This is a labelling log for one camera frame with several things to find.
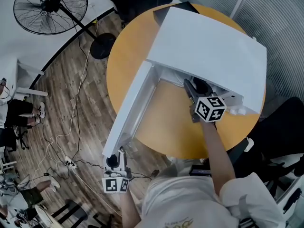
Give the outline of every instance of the black pedestal fan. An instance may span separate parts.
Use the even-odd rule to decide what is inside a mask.
[[[55,35],[78,24],[93,39],[91,55],[102,59],[110,55],[115,36],[104,33],[96,37],[80,21],[87,9],[87,0],[15,0],[14,16],[25,30],[39,35]]]

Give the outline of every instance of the extension cord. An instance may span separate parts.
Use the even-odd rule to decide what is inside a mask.
[[[71,160],[70,157],[66,156],[65,157],[66,165],[69,169],[76,169],[77,165],[74,161]]]

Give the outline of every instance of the yellow tabletop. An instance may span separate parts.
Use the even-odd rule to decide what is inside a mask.
[[[136,17],[120,33],[107,66],[107,87],[111,103],[118,113],[125,95],[143,60],[147,58],[159,30],[151,9]],[[200,14],[245,31],[226,15],[198,4]],[[177,158],[198,159],[208,156],[199,123],[192,123],[190,99],[184,88],[161,81],[136,132],[136,138],[151,149]],[[259,114],[231,115],[225,112],[217,122],[218,133],[226,150],[242,141],[255,126]]]

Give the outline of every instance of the black baseboard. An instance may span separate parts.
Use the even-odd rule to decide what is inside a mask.
[[[108,11],[104,12],[103,14],[101,14],[100,16],[97,17],[97,20],[102,19],[103,17],[107,16],[108,14],[114,12],[114,8],[109,9]],[[88,23],[85,27],[89,28],[92,23],[95,21],[95,19],[93,19],[90,23]],[[80,29],[75,35],[73,35],[53,56],[52,58],[47,62],[47,64],[45,64],[45,66],[43,67],[42,71],[44,72],[48,66],[51,65],[51,63],[55,60],[55,58],[73,41],[75,40],[78,36],[80,36],[82,33],[84,32],[84,29]],[[33,83],[30,86],[30,89],[32,89],[34,87],[34,85],[37,83],[37,81],[40,79],[41,75],[38,75],[35,80],[33,81]]]

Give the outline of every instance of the wood plank flooring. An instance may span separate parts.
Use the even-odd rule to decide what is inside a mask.
[[[98,22],[98,33],[113,33],[118,36],[121,31],[121,21],[119,17],[111,13]],[[90,30],[95,32],[95,25]],[[80,45],[87,53],[92,39],[83,33],[80,37]],[[34,176],[39,162],[45,157],[40,164],[36,177],[42,176],[50,167],[56,170],[56,163],[59,159],[56,155],[64,160],[64,154],[56,145],[56,136],[60,134],[68,134],[71,122],[73,106],[76,102],[77,91],[80,83],[80,77],[83,73],[85,56],[78,46],[78,39],[75,39],[49,66],[45,75],[40,78],[35,85],[35,89],[48,91],[48,97],[31,96],[27,100],[38,107],[39,102],[46,104],[46,118],[42,120],[42,124],[28,130],[25,142],[30,146],[29,150],[18,149],[10,155],[10,159],[17,160],[17,169],[21,179],[27,174]],[[74,160],[83,160],[93,164],[102,165],[102,150],[106,139],[115,120],[116,114],[111,106],[106,86],[106,67],[107,59],[95,60],[91,56],[88,58],[88,74],[79,93],[77,110],[79,113],[80,126],[80,143],[79,153]],[[52,146],[48,147],[48,143],[44,139],[51,141]],[[77,126],[77,117],[72,120],[72,130],[69,136],[58,137],[57,142],[61,146],[65,155],[70,158],[77,151],[79,140],[79,132]],[[126,148],[128,166],[133,172],[142,173],[149,176],[153,170],[163,170],[166,164],[166,157],[149,149],[134,140],[130,146]],[[118,227],[121,224],[121,217],[112,211],[107,205],[109,204],[115,211],[120,213],[118,195],[109,195],[103,193],[101,178],[103,170],[97,166],[91,166],[77,162],[77,174],[104,200],[102,201],[93,191],[91,191],[72,171],[67,175],[67,168],[57,163],[59,173],[62,177],[68,177],[66,180],[60,179],[52,170],[48,170],[60,183],[61,188],[54,193],[46,190],[42,193],[45,205],[50,213],[57,211],[64,205],[66,199],[72,199],[75,202],[82,203],[82,207],[87,212],[89,219],[80,224],[80,227],[87,225],[99,225],[93,220],[93,215],[99,213],[99,218],[103,222],[107,222],[110,213],[114,214],[114,225]],[[31,187],[40,181],[46,180],[42,177],[34,180]],[[144,197],[147,186],[149,184],[147,178],[134,179],[130,185],[135,202],[140,206]],[[75,218],[71,218],[63,223],[64,227],[71,227],[75,222]]]

